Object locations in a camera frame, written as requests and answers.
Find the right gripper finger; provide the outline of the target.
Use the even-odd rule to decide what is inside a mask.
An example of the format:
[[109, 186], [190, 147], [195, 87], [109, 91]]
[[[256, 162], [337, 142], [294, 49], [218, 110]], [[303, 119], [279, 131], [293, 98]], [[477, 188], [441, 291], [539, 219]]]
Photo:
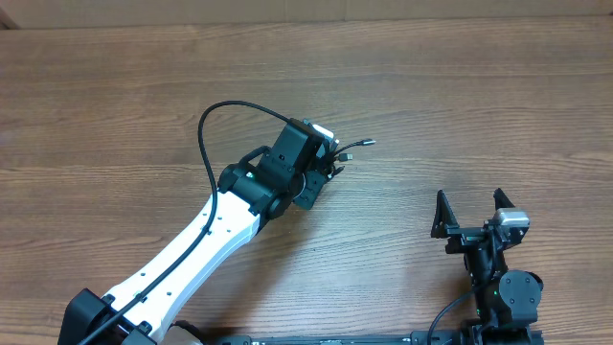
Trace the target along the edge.
[[500, 188], [497, 188], [493, 193], [495, 209], [499, 210], [501, 208], [514, 208], [515, 205], [509, 200], [504, 191]]
[[459, 223], [451, 209], [444, 190], [438, 190], [436, 212], [430, 236], [435, 239], [445, 239], [453, 236], [459, 229]]

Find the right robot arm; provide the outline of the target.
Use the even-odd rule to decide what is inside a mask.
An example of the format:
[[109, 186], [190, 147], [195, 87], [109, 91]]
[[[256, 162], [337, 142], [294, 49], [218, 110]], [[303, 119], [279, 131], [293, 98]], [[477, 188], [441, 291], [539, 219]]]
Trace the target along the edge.
[[[517, 246], [531, 225], [526, 211], [516, 207], [501, 189], [493, 193], [495, 213], [480, 227], [463, 227], [457, 221], [446, 194], [437, 192], [431, 236], [446, 239], [445, 252], [462, 254], [471, 289], [445, 308], [432, 321], [428, 344], [542, 344], [541, 332], [531, 330], [544, 284], [525, 270], [511, 270], [504, 251]], [[465, 320], [457, 331], [438, 332], [439, 322], [468, 298], [475, 299], [477, 317]]]

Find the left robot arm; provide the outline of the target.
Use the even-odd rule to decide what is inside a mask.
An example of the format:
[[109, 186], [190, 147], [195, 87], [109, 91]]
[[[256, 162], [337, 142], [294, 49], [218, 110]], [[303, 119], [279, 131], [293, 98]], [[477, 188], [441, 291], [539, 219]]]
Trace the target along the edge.
[[271, 147], [226, 167], [199, 214], [159, 254], [99, 297], [89, 289], [63, 316], [61, 344], [159, 344], [212, 273], [291, 205], [311, 208], [326, 183], [333, 133], [290, 120]]

